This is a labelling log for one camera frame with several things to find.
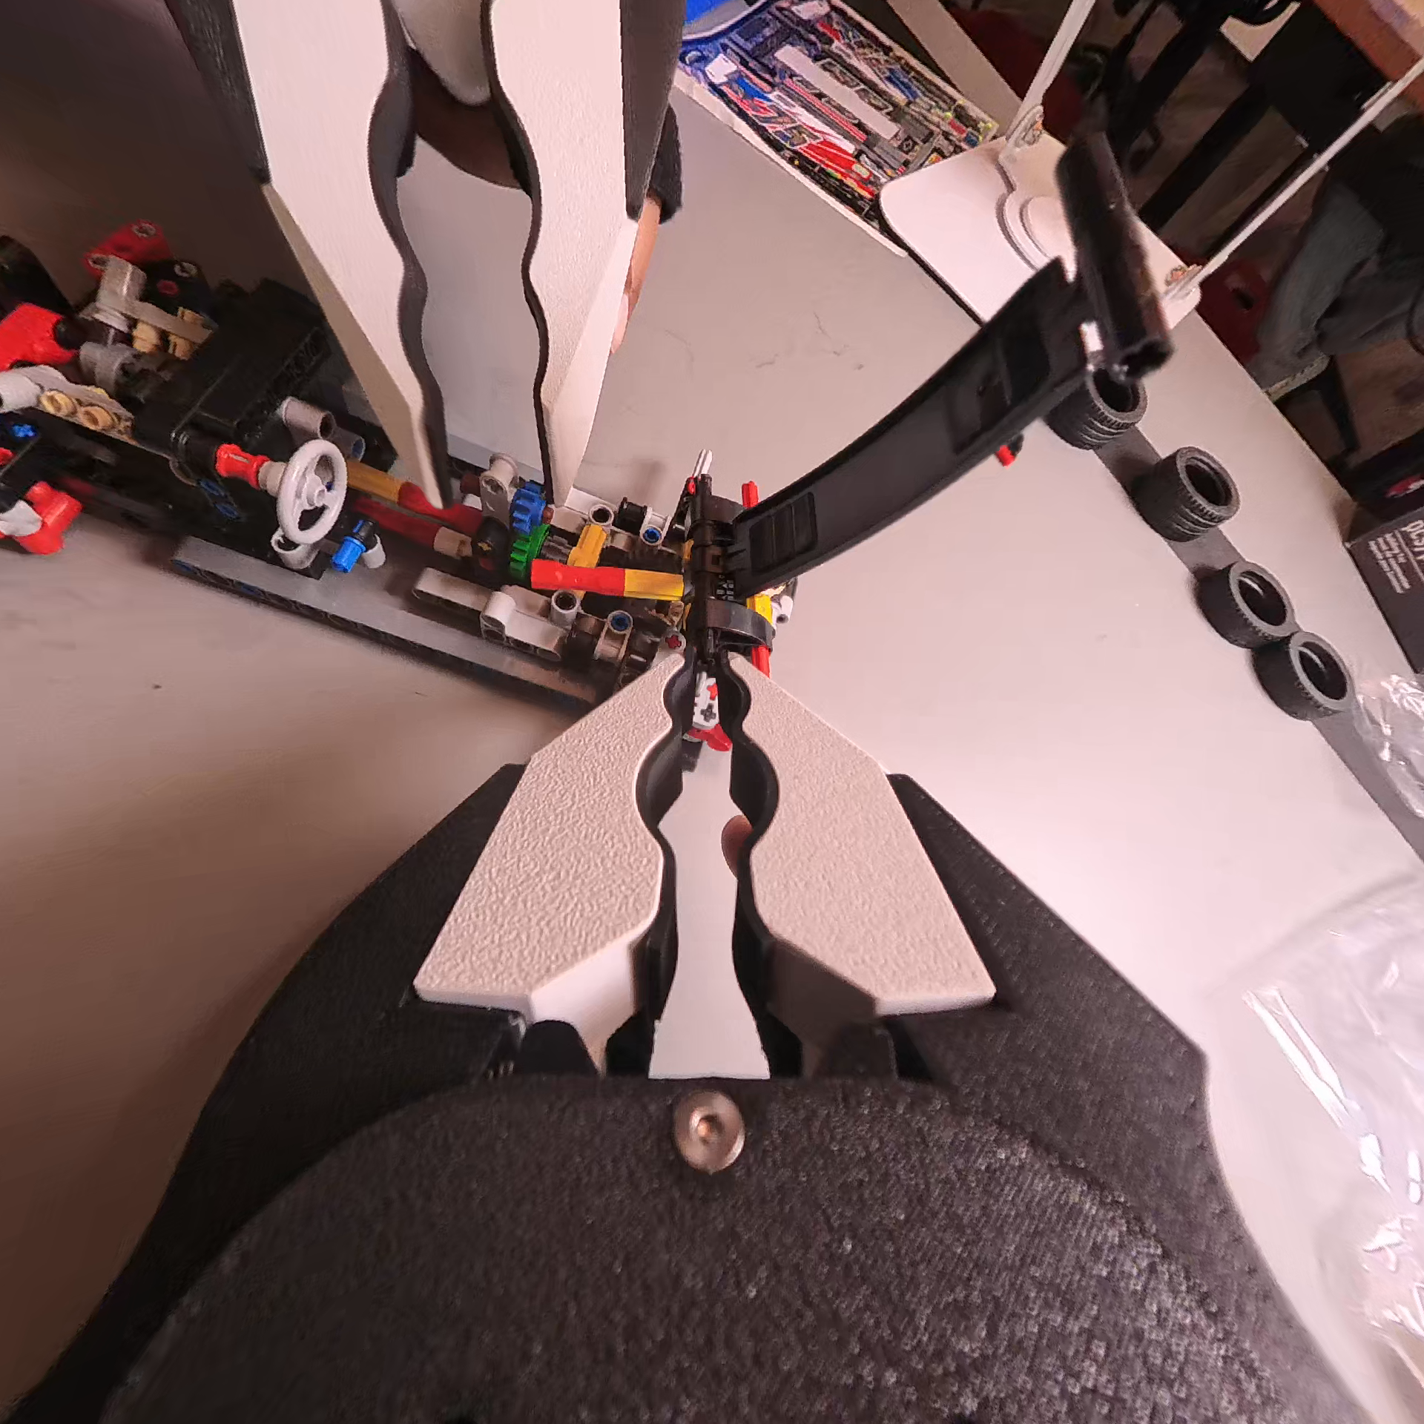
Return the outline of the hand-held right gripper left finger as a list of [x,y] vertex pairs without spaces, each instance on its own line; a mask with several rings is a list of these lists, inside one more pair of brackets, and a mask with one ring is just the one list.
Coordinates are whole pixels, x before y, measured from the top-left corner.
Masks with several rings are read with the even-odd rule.
[[674,864],[696,659],[673,654],[533,752],[415,974],[425,1003],[572,1028],[640,1071],[676,962]]

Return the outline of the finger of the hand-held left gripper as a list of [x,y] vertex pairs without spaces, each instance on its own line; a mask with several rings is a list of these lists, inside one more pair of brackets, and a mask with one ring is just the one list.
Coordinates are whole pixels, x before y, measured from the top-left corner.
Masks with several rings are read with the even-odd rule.
[[449,496],[428,294],[403,228],[413,155],[408,45],[389,3],[230,4],[264,157],[262,193],[405,472]]
[[491,88],[528,176],[535,413],[547,496],[564,505],[588,450],[635,245],[620,4],[491,1],[486,42]]

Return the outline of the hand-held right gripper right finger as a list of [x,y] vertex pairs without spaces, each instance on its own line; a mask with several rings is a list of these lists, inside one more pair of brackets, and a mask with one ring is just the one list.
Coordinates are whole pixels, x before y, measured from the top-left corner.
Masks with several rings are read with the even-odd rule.
[[879,761],[750,664],[723,669],[734,966],[773,1071],[840,1033],[978,1008],[991,974]]

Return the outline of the multicoloured lego car chassis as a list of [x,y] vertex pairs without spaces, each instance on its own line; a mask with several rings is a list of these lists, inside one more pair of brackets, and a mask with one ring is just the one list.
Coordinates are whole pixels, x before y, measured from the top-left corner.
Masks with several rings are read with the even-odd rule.
[[1,243],[3,542],[54,555],[81,513],[152,532],[193,581],[583,711],[681,655],[686,486],[671,513],[510,455],[427,496],[315,301],[210,281],[149,221],[83,254],[71,301]]

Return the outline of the Lego instruction booklet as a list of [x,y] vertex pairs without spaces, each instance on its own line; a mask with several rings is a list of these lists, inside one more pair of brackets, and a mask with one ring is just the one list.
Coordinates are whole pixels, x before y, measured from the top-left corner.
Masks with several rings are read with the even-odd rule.
[[686,33],[674,81],[879,237],[884,186],[978,149],[1000,128],[844,3],[754,3]]

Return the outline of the small black lego tyre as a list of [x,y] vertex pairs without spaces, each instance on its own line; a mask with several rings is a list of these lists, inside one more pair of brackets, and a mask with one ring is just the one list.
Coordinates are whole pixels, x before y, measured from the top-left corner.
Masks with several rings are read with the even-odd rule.
[[1074,449],[1098,450],[1129,433],[1145,406],[1142,381],[1098,367],[1044,415],[1044,425]]
[[1240,493],[1225,466],[1198,447],[1178,447],[1132,486],[1144,521],[1169,542],[1188,542],[1229,521]]
[[1201,571],[1195,598],[1210,628],[1234,647],[1254,652],[1288,640],[1300,628],[1290,594],[1257,562],[1235,559]]
[[1295,720],[1318,722],[1346,713],[1356,698],[1340,654],[1322,637],[1295,630],[1251,652],[1257,684]]

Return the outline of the person's left hand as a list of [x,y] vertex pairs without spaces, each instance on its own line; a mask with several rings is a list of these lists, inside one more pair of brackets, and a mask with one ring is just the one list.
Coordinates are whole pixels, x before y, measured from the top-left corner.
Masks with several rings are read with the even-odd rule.
[[656,198],[647,198],[642,204],[642,211],[635,225],[632,255],[628,259],[628,272],[622,298],[618,301],[617,323],[610,338],[610,354],[617,352],[617,349],[623,343],[630,315],[634,313],[642,289],[645,286],[647,269],[659,232],[661,216],[661,203]]

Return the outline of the white stand base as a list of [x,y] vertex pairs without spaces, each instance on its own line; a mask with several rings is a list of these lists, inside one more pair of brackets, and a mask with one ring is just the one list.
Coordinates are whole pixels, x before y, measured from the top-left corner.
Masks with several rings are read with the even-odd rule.
[[[1300,189],[1313,186],[1329,162],[1366,126],[1420,84],[1420,3],[1315,6],[1390,79],[1322,154],[1290,171],[1269,196],[1242,213],[1240,221],[1203,259],[1179,257],[1154,227],[1132,218],[1171,325],[1195,306],[1208,276],[1227,264]],[[1023,94],[1017,94],[996,62],[981,54],[954,16],[934,10],[930,3],[891,3],[891,8],[935,60],[966,65],[974,81],[1000,81],[990,103],[990,111],[1003,120],[996,137],[888,182],[878,198],[889,235],[971,316],[983,321],[1035,269],[1074,255],[1057,169],[1066,152],[1091,145],[1098,120],[1084,118],[1088,133],[1061,143],[1044,125],[1044,99],[1095,4],[1067,3]]]

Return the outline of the clear plastic bag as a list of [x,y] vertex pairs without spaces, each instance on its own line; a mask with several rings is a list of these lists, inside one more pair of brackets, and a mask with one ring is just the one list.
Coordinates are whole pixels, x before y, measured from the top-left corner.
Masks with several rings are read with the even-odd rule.
[[1422,681],[1388,674],[1361,681],[1352,722],[1362,745],[1413,816],[1422,818]]
[[1240,998],[1347,1149],[1332,1286],[1417,1374],[1422,1342],[1422,888],[1395,877],[1307,922]]

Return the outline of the black box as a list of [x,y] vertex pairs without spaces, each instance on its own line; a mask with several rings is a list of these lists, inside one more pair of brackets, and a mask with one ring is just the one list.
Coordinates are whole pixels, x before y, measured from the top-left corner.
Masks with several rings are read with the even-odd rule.
[[1356,508],[1346,552],[1412,664],[1422,645],[1422,477],[1407,476]]

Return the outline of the dark chair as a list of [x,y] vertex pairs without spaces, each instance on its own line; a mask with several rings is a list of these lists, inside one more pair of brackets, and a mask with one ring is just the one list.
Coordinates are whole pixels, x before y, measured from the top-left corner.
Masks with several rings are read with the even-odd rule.
[[1273,196],[1325,150],[1388,77],[1339,3],[1117,3],[1132,25],[1096,88],[1108,142],[1137,182],[1142,220],[1166,235],[1223,186],[1257,128],[1274,140]]

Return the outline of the grey cloth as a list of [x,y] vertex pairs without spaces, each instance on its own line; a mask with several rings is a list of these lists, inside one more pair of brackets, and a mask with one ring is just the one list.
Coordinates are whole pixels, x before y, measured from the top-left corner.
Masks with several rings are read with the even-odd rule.
[[1359,133],[1327,167],[1256,328],[1273,401],[1339,355],[1400,338],[1420,298],[1422,116]]

